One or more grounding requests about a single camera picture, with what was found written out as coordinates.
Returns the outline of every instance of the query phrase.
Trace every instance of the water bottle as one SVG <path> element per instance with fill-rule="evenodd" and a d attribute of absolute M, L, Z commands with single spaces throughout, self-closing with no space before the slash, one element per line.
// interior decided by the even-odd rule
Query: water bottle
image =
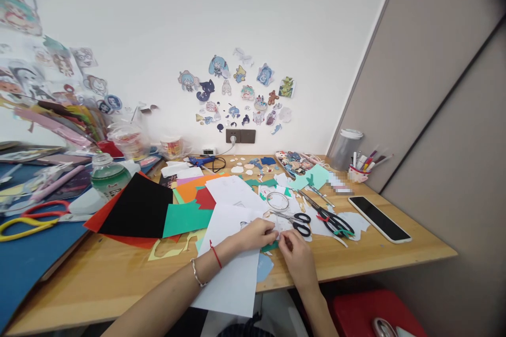
<path fill-rule="evenodd" d="M 107 153 L 95 155 L 92 164 L 91 185 L 106 201 L 112 199 L 132 179 L 128 170 Z"/>

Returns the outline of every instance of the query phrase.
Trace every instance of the black scissors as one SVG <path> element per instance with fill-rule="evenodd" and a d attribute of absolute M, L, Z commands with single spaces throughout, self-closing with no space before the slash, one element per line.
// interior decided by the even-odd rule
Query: black scissors
<path fill-rule="evenodd" d="M 322 208 L 318 204 L 315 203 L 313 199 L 311 199 L 308 195 L 306 195 L 302 191 L 297 191 L 300 195 L 306 198 L 306 200 L 311 204 L 311 206 L 318 213 L 318 219 L 323 221 L 327 229 L 329 229 L 333 234 L 342 237 L 349 237 L 350 235 L 355 235 L 355 231 L 346 221 L 341 219 L 334 212 L 329 212 L 328 210 Z"/>
<path fill-rule="evenodd" d="M 276 212 L 274 210 L 270 211 L 276 216 L 283 217 L 284 219 L 287 219 L 289 222 L 291 222 L 291 224 L 294 226 L 294 229 L 299 232 L 302 237 L 309 237 L 311 235 L 311 229 L 304 225 L 311 222 L 311 217 L 309 217 L 309 215 L 305 213 L 296 213 L 292 216 L 290 214 L 284 214 L 281 212 Z"/>

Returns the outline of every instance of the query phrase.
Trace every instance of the silver bangle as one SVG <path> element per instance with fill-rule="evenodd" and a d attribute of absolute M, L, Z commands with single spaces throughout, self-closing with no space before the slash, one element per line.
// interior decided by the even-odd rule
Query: silver bangle
<path fill-rule="evenodd" d="M 195 275 L 195 279 L 197 280 L 197 283 L 199 283 L 199 286 L 202 288 L 202 287 L 204 287 L 207 283 L 202 284 L 202 283 L 200 282 L 199 277 L 197 276 L 197 269 L 195 269 L 195 259 L 193 259 L 193 258 L 192 258 L 192 259 L 190 259 L 190 261 L 191 261 L 191 265 L 192 265 L 192 267 L 193 267 L 193 274 Z"/>

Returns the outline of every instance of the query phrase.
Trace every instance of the yellow scissors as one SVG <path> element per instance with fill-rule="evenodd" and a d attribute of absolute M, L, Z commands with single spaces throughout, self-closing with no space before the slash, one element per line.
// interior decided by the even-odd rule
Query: yellow scissors
<path fill-rule="evenodd" d="M 51 205 L 64 205 L 65 211 L 50 211 L 50 212 L 42 212 L 42 213 L 32 213 L 36 210 L 39 210 L 41 208 L 51 206 Z M 23 212 L 21 214 L 21 217 L 18 217 L 16 219 L 12 219 L 7 221 L 6 223 L 3 223 L 0 225 L 0 242 L 6 242 L 6 241 L 12 241 L 17 240 L 21 237 L 26 237 L 31 234 L 43 231 L 47 228 L 50 228 L 51 226 L 56 225 L 59 222 L 74 222 L 74 221 L 87 221 L 91 218 L 91 215 L 89 214 L 72 214 L 69 212 L 69 202 L 63 201 L 63 200 L 55 200 L 43 204 L 39 204 L 33 208 L 30 208 L 29 210 Z M 56 219 L 49 220 L 49 221 L 39 221 L 37 219 L 41 217 L 48 217 L 48 216 L 58 216 Z M 29 229 L 25 232 L 12 234 L 12 235 L 3 235 L 2 233 L 11 225 L 14 225 L 16 223 L 24 223 L 31 226 L 34 226 L 35 228 Z"/>

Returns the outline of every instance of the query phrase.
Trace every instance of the pink pen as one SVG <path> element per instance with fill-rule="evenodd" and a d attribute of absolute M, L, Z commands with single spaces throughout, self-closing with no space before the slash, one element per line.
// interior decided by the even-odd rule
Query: pink pen
<path fill-rule="evenodd" d="M 40 200 L 42 200 L 43 198 L 45 198 L 46 196 L 48 196 L 50 193 L 52 193 L 53 191 L 55 191 L 58 188 L 60 188 L 62 185 L 64 185 L 70 179 L 72 179 L 73 177 L 75 177 L 77 175 L 77 173 L 79 173 L 79 172 L 81 172 L 83 170 L 84 170 L 84 166 L 83 165 L 77 166 L 75 169 L 73 169 L 72 171 L 69 171 L 68 173 L 66 173 L 65 175 L 63 175 L 60 179 L 58 179 L 57 181 L 55 181 L 53 184 L 47 186 L 42 191 L 34 193 L 30 197 L 29 202 L 31 202 L 31 203 L 37 203 L 37 202 L 39 202 Z"/>

